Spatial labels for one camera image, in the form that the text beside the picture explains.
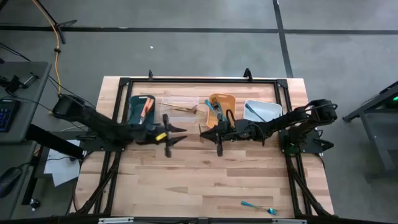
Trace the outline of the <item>grey metal stand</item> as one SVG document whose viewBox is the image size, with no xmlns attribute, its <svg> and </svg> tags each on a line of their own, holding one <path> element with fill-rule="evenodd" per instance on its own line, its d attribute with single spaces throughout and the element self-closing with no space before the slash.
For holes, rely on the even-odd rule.
<svg viewBox="0 0 398 224">
<path fill-rule="evenodd" d="M 355 118 L 361 120 L 383 165 L 382 171 L 366 175 L 366 180 L 398 178 L 398 81 L 344 116 L 343 121 Z"/>
</svg>

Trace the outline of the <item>white paper sheets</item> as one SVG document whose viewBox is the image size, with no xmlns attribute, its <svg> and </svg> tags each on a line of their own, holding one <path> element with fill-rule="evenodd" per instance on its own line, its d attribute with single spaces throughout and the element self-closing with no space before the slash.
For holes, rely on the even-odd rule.
<svg viewBox="0 0 398 224">
<path fill-rule="evenodd" d="M 80 162 L 66 154 L 50 149 L 45 161 L 44 174 L 50 174 L 55 187 L 80 175 Z"/>
</svg>

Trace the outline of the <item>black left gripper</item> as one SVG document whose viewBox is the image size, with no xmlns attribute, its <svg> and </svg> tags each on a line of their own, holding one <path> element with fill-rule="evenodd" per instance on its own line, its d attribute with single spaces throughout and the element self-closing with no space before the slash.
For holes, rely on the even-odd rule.
<svg viewBox="0 0 398 224">
<path fill-rule="evenodd" d="M 162 115 L 163 124 L 154 124 L 151 128 L 145 127 L 143 132 L 138 135 L 135 142 L 140 145 L 146 144 L 165 144 L 165 156 L 172 157 L 171 147 L 187 136 L 171 137 L 171 133 L 182 133 L 187 131 L 170 124 L 167 114 Z"/>
</svg>

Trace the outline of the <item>orange plastic bin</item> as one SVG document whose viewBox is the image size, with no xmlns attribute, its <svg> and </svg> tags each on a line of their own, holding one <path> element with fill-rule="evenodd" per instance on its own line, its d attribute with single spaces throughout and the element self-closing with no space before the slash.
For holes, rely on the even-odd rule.
<svg viewBox="0 0 398 224">
<path fill-rule="evenodd" d="M 224 115 L 227 117 L 226 112 L 230 110 L 233 114 L 236 112 L 236 99 L 233 95 L 224 94 L 224 93 L 213 93 L 209 96 L 208 100 L 211 102 L 212 98 L 217 98 L 217 100 L 221 103 L 221 107 L 223 109 Z M 213 128 L 218 124 L 218 118 L 215 118 L 213 113 L 208 108 L 208 118 L 206 125 L 209 128 Z"/>
</svg>

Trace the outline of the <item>white plastic bin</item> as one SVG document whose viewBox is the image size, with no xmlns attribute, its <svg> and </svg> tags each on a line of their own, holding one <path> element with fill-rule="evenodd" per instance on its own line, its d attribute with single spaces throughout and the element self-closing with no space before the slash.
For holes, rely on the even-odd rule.
<svg viewBox="0 0 398 224">
<path fill-rule="evenodd" d="M 268 103 L 265 101 L 257 100 L 246 100 L 245 104 L 249 104 L 251 108 L 261 116 L 266 122 L 276 119 L 283 115 L 282 107 L 276 103 Z M 245 108 L 243 118 L 250 121 L 262 122 L 255 114 L 251 113 L 247 108 Z"/>
</svg>

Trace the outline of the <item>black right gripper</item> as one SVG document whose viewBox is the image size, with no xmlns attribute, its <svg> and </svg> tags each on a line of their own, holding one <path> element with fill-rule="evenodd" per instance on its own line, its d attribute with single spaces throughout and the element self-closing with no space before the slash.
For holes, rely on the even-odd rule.
<svg viewBox="0 0 398 224">
<path fill-rule="evenodd" d="M 217 127 L 214 126 L 213 128 L 200 133 L 200 142 L 209 141 L 215 143 L 217 145 L 217 155 L 218 157 L 222 157 L 222 142 L 248 140 L 251 137 L 250 125 L 251 122 L 247 119 L 236 120 L 234 122 L 234 126 L 231 126 L 227 121 L 220 121 Z"/>
</svg>

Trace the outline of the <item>silver metal bracket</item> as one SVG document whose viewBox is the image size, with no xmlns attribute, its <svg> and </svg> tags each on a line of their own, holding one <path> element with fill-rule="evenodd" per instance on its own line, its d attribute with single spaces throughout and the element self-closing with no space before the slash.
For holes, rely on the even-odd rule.
<svg viewBox="0 0 398 224">
<path fill-rule="evenodd" d="M 133 224 L 133 217 L 108 217 L 100 218 L 98 224 Z"/>
<path fill-rule="evenodd" d="M 272 224 L 307 224 L 307 221 L 300 219 L 275 218 L 272 219 Z"/>
</svg>

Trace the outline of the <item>black aluminium table frame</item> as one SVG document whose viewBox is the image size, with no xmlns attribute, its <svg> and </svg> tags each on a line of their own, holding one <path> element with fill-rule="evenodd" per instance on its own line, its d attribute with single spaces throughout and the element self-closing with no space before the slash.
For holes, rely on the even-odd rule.
<svg viewBox="0 0 398 224">
<path fill-rule="evenodd" d="M 268 78 L 249 82 L 243 78 L 215 80 L 189 79 L 134 83 L 133 95 L 164 93 L 197 96 L 201 101 L 214 93 L 236 98 L 235 117 L 243 117 L 246 100 L 281 102 L 284 111 L 308 103 L 300 78 L 281 79 L 272 84 Z M 294 209 L 288 171 L 278 135 L 265 142 L 223 143 L 223 155 L 216 145 L 201 139 L 207 130 L 206 117 L 196 123 L 180 123 L 183 139 L 166 157 L 161 145 L 129 145 L 121 162 L 113 191 L 114 216 L 132 217 L 219 217 L 266 218 L 258 206 L 271 207 L 280 217 L 292 218 Z"/>
</svg>

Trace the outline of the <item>grey side desk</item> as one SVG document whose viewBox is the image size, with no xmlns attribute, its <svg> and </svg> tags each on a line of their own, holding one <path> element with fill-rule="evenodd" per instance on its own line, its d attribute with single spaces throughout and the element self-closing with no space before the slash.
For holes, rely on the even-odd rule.
<svg viewBox="0 0 398 224">
<path fill-rule="evenodd" d="M 37 144 L 32 141 L 0 145 L 0 176 L 11 167 L 22 169 L 19 181 L 12 192 L 7 197 L 0 198 L 0 220 L 9 220 L 12 217 L 29 169 L 28 163 L 32 160 L 36 146 Z"/>
<path fill-rule="evenodd" d="M 6 93 L 0 86 L 0 100 L 17 100 L 19 109 L 12 126 L 7 133 L 0 133 L 0 144 L 14 144 L 25 140 L 28 128 L 32 122 L 40 97 L 46 85 L 51 64 L 47 62 L 4 62 L 0 63 L 0 76 L 10 80 L 14 75 L 24 82 L 33 72 L 39 77 L 27 89 L 18 89 L 12 95 Z"/>
</svg>

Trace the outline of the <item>black keyboard coloured keys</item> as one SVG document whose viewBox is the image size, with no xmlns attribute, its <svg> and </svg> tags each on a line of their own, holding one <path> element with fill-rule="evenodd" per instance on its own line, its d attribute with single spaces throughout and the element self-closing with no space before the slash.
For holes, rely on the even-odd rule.
<svg viewBox="0 0 398 224">
<path fill-rule="evenodd" d="M 19 109 L 17 100 L 0 100 L 0 133 L 7 133 Z"/>
</svg>

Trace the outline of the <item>black computer mouse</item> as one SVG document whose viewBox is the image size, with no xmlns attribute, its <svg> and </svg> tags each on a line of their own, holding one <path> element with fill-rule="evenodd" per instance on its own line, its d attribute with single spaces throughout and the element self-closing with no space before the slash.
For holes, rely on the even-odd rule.
<svg viewBox="0 0 398 224">
<path fill-rule="evenodd" d="M 21 168 L 11 167 L 0 176 L 0 198 L 5 198 L 12 192 L 21 174 Z"/>
</svg>

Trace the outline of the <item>black desk clamp device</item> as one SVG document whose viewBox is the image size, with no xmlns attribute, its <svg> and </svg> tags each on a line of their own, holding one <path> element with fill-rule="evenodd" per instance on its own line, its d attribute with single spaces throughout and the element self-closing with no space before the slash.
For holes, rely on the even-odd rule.
<svg viewBox="0 0 398 224">
<path fill-rule="evenodd" d="M 27 89 L 28 87 L 33 84 L 36 80 L 38 80 L 39 77 L 35 75 L 33 72 L 30 72 L 30 77 L 22 82 L 20 81 L 20 78 L 16 75 L 14 75 L 10 80 L 8 80 L 4 76 L 0 76 L 0 86 L 3 87 L 6 91 L 6 93 L 12 95 L 15 91 L 18 89 Z"/>
</svg>

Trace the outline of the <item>clear plastic bin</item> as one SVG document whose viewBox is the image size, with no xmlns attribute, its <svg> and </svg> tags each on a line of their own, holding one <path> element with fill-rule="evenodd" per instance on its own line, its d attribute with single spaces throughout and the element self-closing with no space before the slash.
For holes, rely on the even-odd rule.
<svg viewBox="0 0 398 224">
<path fill-rule="evenodd" d="M 170 103 L 173 105 L 185 106 L 185 107 L 193 107 L 199 105 L 199 99 L 197 96 L 173 96 L 173 95 L 164 95 L 162 97 L 161 103 Z M 167 114 L 170 122 L 180 122 L 180 123 L 195 123 L 197 121 L 198 114 L 187 113 L 183 111 L 172 110 L 171 106 L 160 106 L 160 115 Z"/>
</svg>

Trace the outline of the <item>black support beam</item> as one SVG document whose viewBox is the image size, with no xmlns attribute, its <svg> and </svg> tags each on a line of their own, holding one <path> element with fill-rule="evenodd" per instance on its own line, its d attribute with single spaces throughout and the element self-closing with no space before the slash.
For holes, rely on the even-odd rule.
<svg viewBox="0 0 398 224">
<path fill-rule="evenodd" d="M 25 136 L 27 140 L 35 141 L 38 144 L 56 150 L 75 159 L 83 159 L 83 149 L 34 125 L 31 124 Z"/>
</svg>

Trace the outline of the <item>dark teal plastic bin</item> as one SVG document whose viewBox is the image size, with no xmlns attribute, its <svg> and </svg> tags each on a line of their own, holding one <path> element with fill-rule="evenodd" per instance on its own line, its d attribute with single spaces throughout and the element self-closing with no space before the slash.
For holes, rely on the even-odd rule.
<svg viewBox="0 0 398 224">
<path fill-rule="evenodd" d="M 143 124 L 153 124 L 155 121 L 155 97 L 152 95 L 135 95 L 129 99 L 129 119 L 128 124 L 139 124 L 141 113 L 148 98 L 153 99 L 152 108 L 147 113 Z"/>
</svg>

